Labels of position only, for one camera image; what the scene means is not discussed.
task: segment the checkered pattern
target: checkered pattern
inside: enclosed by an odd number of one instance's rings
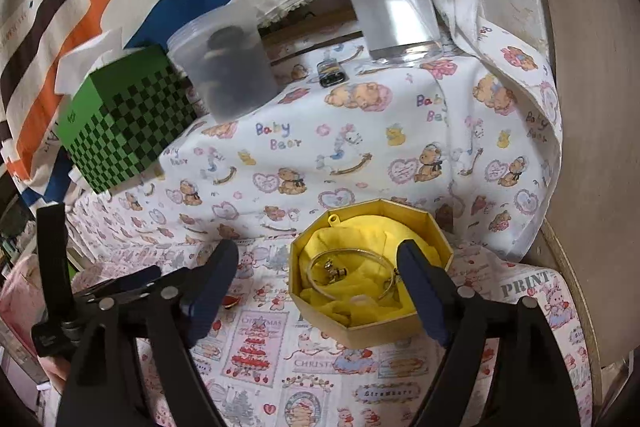
[[[170,66],[105,102],[69,147],[84,179],[98,193],[148,168],[196,118]]]

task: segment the yellow box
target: yellow box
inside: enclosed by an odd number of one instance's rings
[[[442,230],[436,224],[433,216],[425,210],[387,200],[372,200],[364,203],[351,204],[342,208],[328,210],[306,229],[290,248],[289,259],[289,294],[300,310],[304,319],[312,326],[319,328],[333,339],[349,349],[364,349],[365,347],[380,346],[415,335],[422,330],[417,313],[411,313],[398,319],[347,328],[342,324],[322,314],[306,301],[300,298],[302,280],[298,257],[316,230],[329,227],[328,218],[337,214],[341,221],[355,216],[385,216],[406,225],[429,245],[434,247],[442,265],[449,268],[453,250],[445,239]]]

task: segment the jewelry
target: jewelry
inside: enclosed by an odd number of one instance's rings
[[[316,280],[313,279],[312,277],[313,267],[330,255],[333,257],[337,257],[338,255],[343,255],[346,253],[354,253],[361,257],[366,257],[367,259],[374,261],[375,263],[381,264],[383,267],[385,267],[388,270],[390,274],[390,277],[388,279],[388,285],[386,286],[386,289],[380,294],[380,296],[378,297],[378,300],[383,299],[390,291],[392,291],[393,288],[395,288],[396,283],[399,280],[398,271],[396,270],[396,267],[394,267],[394,265],[391,263],[391,261],[389,261],[386,257],[369,250],[361,250],[360,248],[337,248],[335,250],[326,250],[319,253],[311,260],[311,263],[309,263],[309,266],[306,268],[306,278],[311,283],[311,286],[313,287],[313,289],[316,290],[320,295],[323,295],[324,297],[327,297],[332,301],[337,300],[333,295],[331,295],[331,293],[328,293],[327,291],[323,290],[322,287],[318,285]],[[327,259],[322,265],[322,267],[324,268],[324,270],[327,272],[327,275],[329,276],[329,284],[338,282],[339,280],[347,276],[347,269],[335,267],[332,259]]]

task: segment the orange stripe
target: orange stripe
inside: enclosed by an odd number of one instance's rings
[[[27,118],[20,130],[20,136],[15,147],[20,159],[16,162],[7,163],[7,168],[23,180],[29,180],[31,178],[33,154],[42,143],[44,134],[47,132],[47,127],[62,99],[60,95],[53,92],[56,81],[56,71],[58,70],[58,61],[62,55],[68,53],[83,42],[98,36],[102,32],[100,20],[110,1],[111,0],[89,0],[90,4],[87,13],[66,37],[49,71],[47,71],[44,85],[42,89],[40,89],[37,99],[33,102],[33,105],[31,105]]]

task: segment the yellow cloth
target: yellow cloth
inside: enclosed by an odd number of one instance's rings
[[[409,227],[383,216],[356,216],[343,222],[335,214],[329,216],[329,228],[317,230],[300,252],[298,260],[302,275],[303,290],[300,292],[306,302],[318,311],[331,317],[346,327],[362,326],[401,317],[415,311],[414,303],[404,287],[397,284],[397,290],[389,292],[385,298],[378,297],[385,290],[390,274],[386,267],[355,253],[344,253],[332,258],[334,267],[346,268],[347,275],[329,284],[329,277],[322,265],[317,263],[312,269],[316,283],[327,293],[335,296],[332,301],[314,290],[306,278],[306,270],[311,260],[327,250],[338,248],[359,248],[386,257],[397,267],[398,246],[405,239],[413,239],[433,266],[441,266],[440,256]],[[359,302],[351,301],[355,296]]]

